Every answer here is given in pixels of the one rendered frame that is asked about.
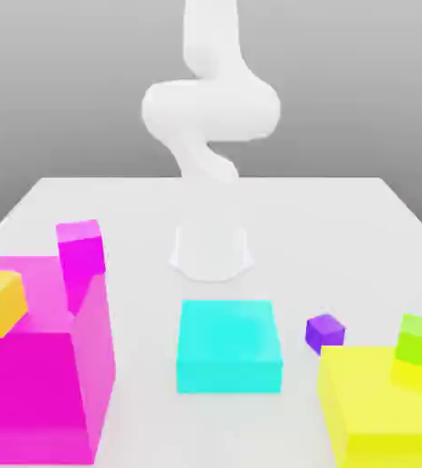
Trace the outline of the small magenta cube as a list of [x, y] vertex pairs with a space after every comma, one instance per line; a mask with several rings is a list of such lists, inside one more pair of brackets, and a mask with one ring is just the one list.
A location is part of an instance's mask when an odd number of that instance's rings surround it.
[[59, 223], [56, 234], [68, 309], [77, 315], [92, 277], [106, 270], [100, 225], [96, 219]]

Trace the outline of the small purple cube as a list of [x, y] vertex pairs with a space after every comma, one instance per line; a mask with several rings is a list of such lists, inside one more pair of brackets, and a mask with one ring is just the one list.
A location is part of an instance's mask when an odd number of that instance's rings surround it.
[[342, 346], [346, 327], [331, 314], [319, 314], [306, 323], [305, 341], [319, 356], [324, 346]]

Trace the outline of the small green cube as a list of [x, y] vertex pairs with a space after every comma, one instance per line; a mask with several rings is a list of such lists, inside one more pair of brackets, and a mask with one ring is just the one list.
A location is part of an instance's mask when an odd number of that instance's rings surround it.
[[422, 316], [403, 315], [395, 358], [422, 367]]

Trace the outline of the large cyan box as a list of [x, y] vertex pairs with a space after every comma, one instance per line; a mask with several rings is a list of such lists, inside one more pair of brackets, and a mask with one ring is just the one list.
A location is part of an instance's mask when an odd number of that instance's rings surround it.
[[283, 357], [269, 300], [184, 300], [176, 353], [181, 394], [277, 394]]

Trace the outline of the large magenta box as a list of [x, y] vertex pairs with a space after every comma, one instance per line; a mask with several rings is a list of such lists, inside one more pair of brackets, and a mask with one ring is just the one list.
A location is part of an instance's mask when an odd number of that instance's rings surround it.
[[92, 464], [116, 377], [105, 276], [67, 307], [58, 258], [0, 256], [27, 314], [0, 338], [0, 463]]

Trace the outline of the large yellow box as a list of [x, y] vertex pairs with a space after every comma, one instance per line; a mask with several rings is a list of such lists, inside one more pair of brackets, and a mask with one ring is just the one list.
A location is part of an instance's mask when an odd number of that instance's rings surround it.
[[422, 468], [422, 367], [391, 346], [326, 346], [318, 393], [336, 468]]

